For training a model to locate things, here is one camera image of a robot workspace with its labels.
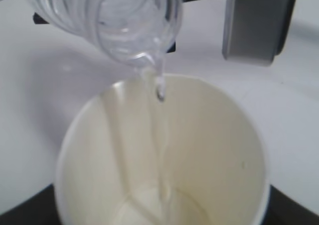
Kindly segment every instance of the cup bottom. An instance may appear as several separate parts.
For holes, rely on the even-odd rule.
[[[158,187],[130,194],[121,204],[113,225],[211,225],[205,210],[190,196],[172,189],[168,221],[162,216]]]

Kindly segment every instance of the clear plastic bottle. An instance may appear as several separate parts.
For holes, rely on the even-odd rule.
[[[181,24],[181,0],[29,1],[51,24],[135,67],[161,64]]]

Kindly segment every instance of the black base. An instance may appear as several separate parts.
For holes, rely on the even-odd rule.
[[[0,216],[0,225],[62,225],[56,210],[53,186]],[[261,225],[319,225],[319,217],[272,187]]]

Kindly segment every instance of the white countertop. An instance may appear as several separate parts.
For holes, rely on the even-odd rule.
[[[271,67],[223,60],[224,10],[225,0],[185,4],[167,71],[202,77],[237,101],[266,143],[272,184],[319,214],[317,9],[297,1]],[[133,75],[81,38],[34,25],[32,14],[25,0],[0,2],[0,214],[53,181],[63,136],[85,102]]]

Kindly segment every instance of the bottle mouth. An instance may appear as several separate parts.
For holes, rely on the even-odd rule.
[[[93,43],[118,61],[166,53],[180,29],[182,0],[99,0],[95,7]]]

